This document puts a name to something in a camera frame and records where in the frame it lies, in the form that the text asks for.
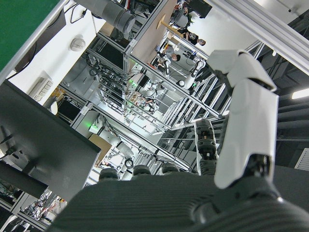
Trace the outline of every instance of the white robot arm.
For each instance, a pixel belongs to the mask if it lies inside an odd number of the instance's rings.
[[[214,177],[224,189],[243,176],[274,172],[278,96],[261,64],[245,51],[214,51],[207,63],[231,94]]]
[[[169,66],[170,66],[170,63],[171,63],[170,60],[166,56],[164,56],[163,57],[163,64],[165,66],[165,77],[166,78],[169,78],[169,74],[170,74]]]
[[[102,132],[98,135],[106,142],[115,146],[122,154],[124,154],[126,159],[130,159],[133,157],[133,151],[130,147],[128,147],[124,142],[122,142],[116,135],[111,134],[107,130],[102,130]]]
[[[151,89],[145,90],[142,86],[135,84],[134,82],[130,82],[130,86],[127,88],[129,91],[136,91],[139,92],[146,98],[156,98],[158,95],[164,93],[163,89]]]
[[[199,59],[196,64],[195,64],[195,67],[193,69],[193,72],[191,74],[189,74],[185,80],[181,80],[181,81],[178,81],[177,84],[180,86],[180,87],[183,87],[185,89],[189,89],[192,84],[194,83],[194,80],[195,78],[197,77],[197,74],[198,72],[204,68],[206,65],[206,62],[203,60],[203,59]]]

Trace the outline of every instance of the black cable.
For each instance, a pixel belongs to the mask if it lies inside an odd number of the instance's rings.
[[[33,52],[33,55],[31,57],[31,59],[29,60],[29,62],[17,73],[13,74],[12,76],[6,78],[7,80],[10,80],[12,77],[16,76],[17,74],[21,73],[26,67],[28,67],[28,65],[33,61],[35,55],[36,55],[36,52],[37,52],[37,42],[35,42],[35,47],[34,47],[34,52]]]
[[[87,12],[87,9],[85,9],[85,10],[82,12],[82,15],[81,15],[78,19],[76,19],[75,21],[72,22],[73,13],[74,13],[74,10],[75,10],[76,7],[77,7],[77,5],[75,5],[75,6],[73,7],[72,12],[71,12],[71,19],[70,19],[70,23],[71,23],[71,24],[76,23],[77,21],[81,20],[81,19],[85,16],[85,14],[86,14],[86,12]]]
[[[72,6],[70,6],[64,13],[68,12],[70,9],[72,9],[74,6],[77,6],[77,5],[78,5],[78,3],[76,3],[76,4],[72,5]]]
[[[187,63],[187,65],[195,66],[195,64],[189,64],[189,63],[188,63],[188,59],[189,59],[189,57],[187,57],[187,59],[185,60],[185,62]]]
[[[196,95],[197,95],[197,98],[203,103],[203,100],[198,96],[198,94],[197,94],[197,92],[195,91],[195,90],[193,90],[193,92],[195,92],[196,93]]]
[[[60,18],[60,15],[61,15],[61,13],[62,13],[62,11],[60,11],[60,13],[58,14],[58,17],[54,20],[54,22],[51,24],[51,25],[49,25],[46,29],[49,29],[49,28],[51,28],[53,25],[55,25],[56,24],[56,22],[59,20],[59,18]]]

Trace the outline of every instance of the metal frame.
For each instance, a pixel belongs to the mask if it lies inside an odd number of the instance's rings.
[[[205,109],[206,111],[209,111],[209,113],[211,113],[213,116],[218,117],[220,114],[213,110],[212,108],[210,108],[208,105],[202,103],[199,99],[191,96],[187,90],[181,88],[180,86],[178,86],[176,83],[172,82],[169,78],[166,78],[165,76],[163,76],[162,73],[160,73],[157,70],[152,69],[149,65],[145,64],[143,61],[139,60],[136,56],[134,56],[133,54],[130,54],[129,56],[132,60],[136,61],[138,64],[140,64],[143,68],[145,68],[147,71],[151,72],[152,74],[158,76],[160,79],[162,79],[163,81],[165,81],[166,83],[170,84],[172,87],[174,87],[176,90],[180,91],[184,96],[186,96],[187,98],[191,99],[194,103],[196,103],[197,105],[201,106],[203,109]]]
[[[136,43],[141,39],[141,37],[145,34],[145,32],[147,31],[147,29],[149,28],[149,26],[152,24],[152,22],[156,19],[156,17],[158,16],[158,14],[161,12],[161,10],[164,8],[164,6],[166,5],[166,3],[168,2],[168,0],[161,0],[158,5],[156,6],[156,8],[154,9],[154,11],[151,13],[151,15],[149,16],[149,18],[147,19],[146,23],[142,25],[142,27],[140,28],[140,30],[136,33],[136,35],[133,38],[134,43],[131,43],[126,47],[125,49],[125,54],[129,55],[132,50],[134,49]]]
[[[254,0],[205,0],[309,75],[309,41]]]
[[[103,56],[100,55],[99,53],[95,52],[93,49],[87,48],[86,51],[89,52],[90,54],[92,54],[93,56],[95,56],[95,57],[97,57],[97,58],[103,60],[103,61],[106,62],[107,64],[109,64],[109,65],[115,67],[115,69],[117,69],[118,72],[120,72],[120,73],[122,73],[122,74],[124,73],[124,70],[123,70],[123,69],[121,69],[121,68],[119,68],[117,65],[111,63],[108,59],[106,59],[105,57],[103,57]]]
[[[85,98],[77,95],[76,93],[73,93],[72,91],[70,91],[67,87],[65,86],[61,86],[63,89],[65,89],[66,94],[68,96],[70,96],[71,98],[74,99],[79,99],[79,101],[84,102],[84,105],[86,105],[87,103],[89,103],[88,100],[86,100]],[[137,132],[135,132],[133,129],[131,129],[130,127],[128,127],[127,125],[125,125],[124,123],[118,121],[117,119],[115,119],[112,115],[110,115],[109,113],[103,111],[101,108],[99,108],[98,106],[93,106],[92,110],[95,110],[96,112],[100,113],[101,115],[105,116],[106,119],[109,122],[113,122],[115,125],[117,125],[119,128],[122,128],[123,131],[121,131],[121,134],[123,136],[127,137],[127,134],[131,134],[134,137],[139,138],[141,141],[143,141],[143,147],[146,147],[147,150],[149,150],[150,152],[155,153],[156,151],[160,151],[165,158],[167,159],[171,159],[171,160],[175,160],[174,164],[176,164],[177,166],[179,166],[180,168],[184,169],[184,170],[189,170],[189,166],[187,165],[187,163],[185,163],[182,159],[174,156],[173,154],[169,153],[168,151],[164,150],[163,148],[159,147],[158,145],[154,144],[153,142],[149,141],[148,139],[144,138],[143,136],[141,136],[140,134],[138,134]]]

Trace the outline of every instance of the computer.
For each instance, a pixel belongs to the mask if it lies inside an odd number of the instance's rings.
[[[22,171],[19,188],[27,192],[30,184],[42,182],[69,201],[84,187],[100,148],[9,81],[0,86],[0,126],[0,141],[11,136],[0,149],[4,154],[13,151],[2,160]],[[17,176],[5,170],[0,170],[0,179],[16,183]]]

